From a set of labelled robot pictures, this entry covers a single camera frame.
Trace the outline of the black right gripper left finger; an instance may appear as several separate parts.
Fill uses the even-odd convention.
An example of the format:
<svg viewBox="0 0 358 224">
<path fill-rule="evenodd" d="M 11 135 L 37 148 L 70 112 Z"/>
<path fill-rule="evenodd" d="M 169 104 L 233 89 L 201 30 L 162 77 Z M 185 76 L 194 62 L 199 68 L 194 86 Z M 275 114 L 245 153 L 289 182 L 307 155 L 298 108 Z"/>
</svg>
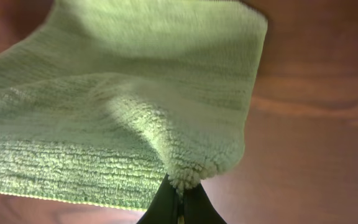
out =
<svg viewBox="0 0 358 224">
<path fill-rule="evenodd" d="M 137 224 L 177 224 L 179 205 L 177 191 L 166 174 L 152 203 Z"/>
</svg>

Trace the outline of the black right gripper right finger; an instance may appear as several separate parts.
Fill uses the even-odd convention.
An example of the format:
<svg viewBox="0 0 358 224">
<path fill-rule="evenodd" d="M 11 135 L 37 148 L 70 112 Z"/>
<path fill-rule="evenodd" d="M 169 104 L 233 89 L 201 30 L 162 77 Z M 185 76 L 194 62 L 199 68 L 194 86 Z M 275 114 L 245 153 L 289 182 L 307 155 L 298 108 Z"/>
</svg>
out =
<svg viewBox="0 0 358 224">
<path fill-rule="evenodd" d="M 183 216 L 185 224 L 226 224 L 214 209 L 201 184 L 184 191 Z"/>
</svg>

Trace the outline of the light green cloth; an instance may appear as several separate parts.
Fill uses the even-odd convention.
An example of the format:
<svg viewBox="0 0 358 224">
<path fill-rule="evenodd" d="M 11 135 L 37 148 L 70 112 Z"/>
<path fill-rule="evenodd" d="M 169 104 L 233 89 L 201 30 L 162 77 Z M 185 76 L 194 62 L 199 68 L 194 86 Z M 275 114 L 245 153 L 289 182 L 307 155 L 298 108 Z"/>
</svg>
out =
<svg viewBox="0 0 358 224">
<path fill-rule="evenodd" d="M 0 194 L 145 210 L 231 170 L 266 32 L 237 1 L 57 1 L 0 53 Z"/>
</svg>

